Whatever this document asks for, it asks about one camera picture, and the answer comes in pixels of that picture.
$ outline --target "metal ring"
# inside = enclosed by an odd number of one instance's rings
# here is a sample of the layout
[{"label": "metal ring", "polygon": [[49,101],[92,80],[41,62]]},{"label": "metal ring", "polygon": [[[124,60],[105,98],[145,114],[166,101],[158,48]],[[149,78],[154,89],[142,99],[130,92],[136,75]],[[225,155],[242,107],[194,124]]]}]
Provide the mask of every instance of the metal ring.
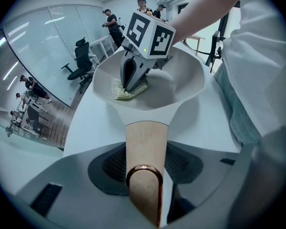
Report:
[{"label": "metal ring", "polygon": [[159,187],[158,187],[158,208],[157,208],[157,222],[156,226],[160,226],[160,221],[161,221],[161,208],[162,208],[162,185],[163,185],[163,177],[161,173],[154,167],[152,166],[147,166],[147,165],[138,165],[132,168],[126,175],[126,186],[129,187],[129,181],[131,176],[139,171],[139,170],[146,170],[150,171],[155,174],[155,176],[158,178],[159,182]]}]

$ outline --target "sponge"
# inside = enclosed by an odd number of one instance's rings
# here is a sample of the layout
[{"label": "sponge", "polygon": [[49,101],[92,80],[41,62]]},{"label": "sponge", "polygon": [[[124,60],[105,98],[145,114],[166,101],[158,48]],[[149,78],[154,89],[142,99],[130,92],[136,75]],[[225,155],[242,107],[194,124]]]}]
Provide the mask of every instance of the sponge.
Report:
[{"label": "sponge", "polygon": [[123,88],[122,82],[119,79],[112,78],[111,79],[111,90],[112,95],[115,100],[121,99],[132,99],[135,96],[139,95],[148,87],[148,81],[144,79],[140,85],[138,85],[135,89],[130,92],[127,92],[125,88]]}]

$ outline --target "chair armrest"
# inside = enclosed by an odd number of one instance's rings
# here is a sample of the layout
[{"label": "chair armrest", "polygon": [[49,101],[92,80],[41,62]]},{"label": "chair armrest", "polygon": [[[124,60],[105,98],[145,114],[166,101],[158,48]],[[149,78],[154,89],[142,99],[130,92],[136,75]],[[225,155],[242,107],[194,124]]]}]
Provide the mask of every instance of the chair armrest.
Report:
[{"label": "chair armrest", "polygon": [[78,60],[78,59],[80,59],[82,56],[83,56],[83,55],[81,55],[81,56],[79,56],[79,57],[75,58],[74,60]]},{"label": "chair armrest", "polygon": [[73,73],[73,71],[68,67],[69,64],[66,64],[61,69],[66,68],[69,72]]}]

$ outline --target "wooden handle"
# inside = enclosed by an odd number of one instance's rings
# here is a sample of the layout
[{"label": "wooden handle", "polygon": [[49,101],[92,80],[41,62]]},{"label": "wooden handle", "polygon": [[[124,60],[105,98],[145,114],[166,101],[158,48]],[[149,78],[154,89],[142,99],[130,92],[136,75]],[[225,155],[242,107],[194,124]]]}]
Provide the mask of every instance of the wooden handle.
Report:
[{"label": "wooden handle", "polygon": [[160,226],[168,126],[142,121],[126,126],[126,184],[132,203]]}]

